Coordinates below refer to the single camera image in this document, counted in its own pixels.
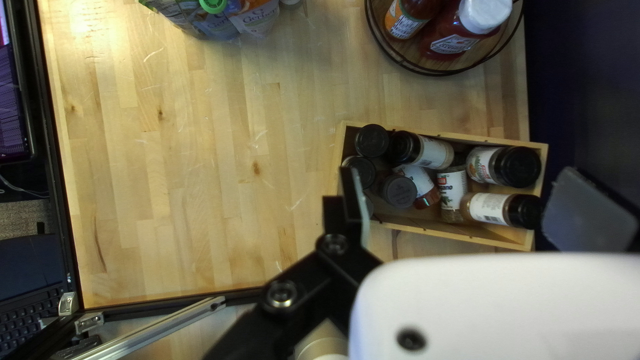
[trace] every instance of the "wire basket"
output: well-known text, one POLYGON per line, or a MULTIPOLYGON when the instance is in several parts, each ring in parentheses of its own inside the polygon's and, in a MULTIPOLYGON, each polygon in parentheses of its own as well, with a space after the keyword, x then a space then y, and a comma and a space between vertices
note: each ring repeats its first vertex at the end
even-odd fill
POLYGON ((385 14, 392 0, 365 0, 369 29, 380 49, 396 64, 416 74, 448 76, 473 69, 493 58, 509 43, 522 21, 521 0, 513 2, 513 11, 495 36, 482 40, 463 56, 453 61, 436 61, 423 58, 419 52, 420 34, 409 40, 397 40, 384 28, 385 14))

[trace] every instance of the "monitor screen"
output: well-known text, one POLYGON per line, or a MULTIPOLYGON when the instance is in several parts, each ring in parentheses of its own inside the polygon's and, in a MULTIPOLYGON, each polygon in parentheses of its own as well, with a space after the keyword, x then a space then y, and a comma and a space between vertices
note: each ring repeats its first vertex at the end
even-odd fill
POLYGON ((0 0, 0 165, 29 159, 26 131, 4 0, 0 0))

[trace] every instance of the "screw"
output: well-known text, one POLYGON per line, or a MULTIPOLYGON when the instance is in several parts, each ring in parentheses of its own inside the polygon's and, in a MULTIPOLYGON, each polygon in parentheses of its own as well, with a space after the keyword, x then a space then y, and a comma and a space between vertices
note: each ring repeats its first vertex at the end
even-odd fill
POLYGON ((296 285, 292 281, 272 282, 267 291, 267 301, 273 307, 289 307, 297 295, 296 285))
POLYGON ((398 345, 409 351, 422 350, 427 345, 427 341, 422 334, 415 329, 404 329, 400 331, 396 340, 398 345))
POLYGON ((322 246, 327 253, 339 256, 347 251, 349 244, 342 234, 327 234, 323 236, 322 246))

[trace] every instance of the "hot sauce bottle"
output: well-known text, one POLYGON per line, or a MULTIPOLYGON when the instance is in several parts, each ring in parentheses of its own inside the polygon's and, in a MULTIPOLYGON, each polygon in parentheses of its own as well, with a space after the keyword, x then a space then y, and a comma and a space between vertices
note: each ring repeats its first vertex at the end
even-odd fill
POLYGON ((439 61, 459 58, 480 40, 496 35, 512 7, 512 0, 452 0, 425 28, 421 55, 439 61))
POLYGON ((406 40, 433 19, 444 0, 394 0, 385 15, 385 29, 391 36, 406 40))

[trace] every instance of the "bolt head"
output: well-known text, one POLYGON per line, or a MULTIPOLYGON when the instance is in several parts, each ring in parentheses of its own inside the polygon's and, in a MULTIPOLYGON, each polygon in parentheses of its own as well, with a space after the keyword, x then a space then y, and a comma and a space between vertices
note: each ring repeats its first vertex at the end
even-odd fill
POLYGON ((342 234, 326 234, 323 236, 322 247, 328 254, 340 256, 347 251, 349 244, 342 234))
POLYGON ((273 307, 289 307, 298 296, 296 285, 292 281, 275 281, 267 291, 267 302, 273 307))

